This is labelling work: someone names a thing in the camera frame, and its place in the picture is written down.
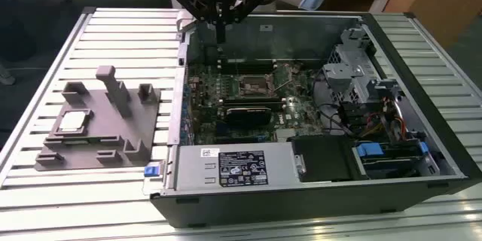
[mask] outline motherboard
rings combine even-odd
[[[296,60],[254,62],[190,66],[194,144],[286,142],[322,134],[311,95],[319,69]]]

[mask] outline warning label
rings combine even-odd
[[[219,184],[222,187],[267,185],[264,152],[220,152]]]

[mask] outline cable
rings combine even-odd
[[[367,135],[375,133],[382,127],[383,127],[382,124],[378,124],[369,132],[366,132],[363,135],[361,135],[361,138],[363,138]]]
[[[330,131],[333,130],[333,118],[338,115],[338,113],[334,113],[330,117]]]
[[[401,123],[402,139],[406,140],[405,121],[399,117],[395,117],[395,120]]]
[[[381,114],[381,112],[375,112],[375,113],[371,113],[371,114],[369,115],[369,117],[367,117],[367,126],[369,126],[369,124],[370,124],[370,122],[371,122],[373,116],[375,116],[375,115],[378,115],[378,114]]]
[[[323,110],[318,110],[318,112],[323,115],[325,118],[327,118],[330,121],[333,121],[334,124],[342,128],[342,130],[346,132],[346,134],[351,137],[357,137],[355,133],[339,122],[337,121],[329,114],[323,112]]]

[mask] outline aluminum extrusion table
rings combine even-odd
[[[86,9],[0,153],[0,239],[7,240],[478,240],[482,185],[405,212],[251,225],[172,228],[143,194],[143,168],[37,172],[35,158],[60,112],[65,82],[116,66],[127,87],[162,88],[152,160],[167,155],[179,36],[178,10]],[[375,16],[401,56],[482,165],[482,94],[415,19]],[[385,73],[391,71],[378,56]]]

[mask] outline blue tab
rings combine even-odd
[[[158,177],[160,175],[159,166],[147,166],[144,168],[144,177]]]
[[[429,146],[427,143],[425,143],[423,141],[419,142],[419,147],[422,149],[422,153],[429,153]]]
[[[362,143],[357,147],[358,155],[361,157],[367,155],[383,155],[383,149],[379,143]]]

